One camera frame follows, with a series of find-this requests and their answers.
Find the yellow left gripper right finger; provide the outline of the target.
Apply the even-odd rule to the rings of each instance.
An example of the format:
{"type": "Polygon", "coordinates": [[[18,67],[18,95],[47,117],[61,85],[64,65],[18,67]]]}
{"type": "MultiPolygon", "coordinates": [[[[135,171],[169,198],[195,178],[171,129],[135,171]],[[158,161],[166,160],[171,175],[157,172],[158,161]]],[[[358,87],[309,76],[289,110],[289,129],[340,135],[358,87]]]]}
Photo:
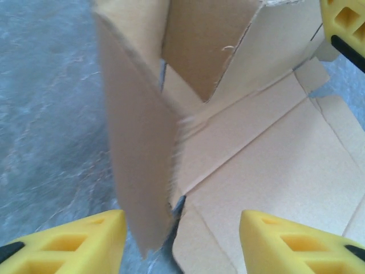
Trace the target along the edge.
{"type": "Polygon", "coordinates": [[[264,212],[241,214],[247,273],[364,273],[364,246],[264,212]]]}

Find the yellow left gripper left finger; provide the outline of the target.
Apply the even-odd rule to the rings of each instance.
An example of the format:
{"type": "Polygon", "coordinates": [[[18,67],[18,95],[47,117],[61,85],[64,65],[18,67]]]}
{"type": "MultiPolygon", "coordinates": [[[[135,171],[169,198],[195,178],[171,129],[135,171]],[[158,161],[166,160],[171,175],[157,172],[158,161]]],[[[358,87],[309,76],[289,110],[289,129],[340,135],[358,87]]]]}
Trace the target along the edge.
{"type": "Polygon", "coordinates": [[[113,209],[1,246],[1,273],[119,273],[127,235],[113,209]]]}

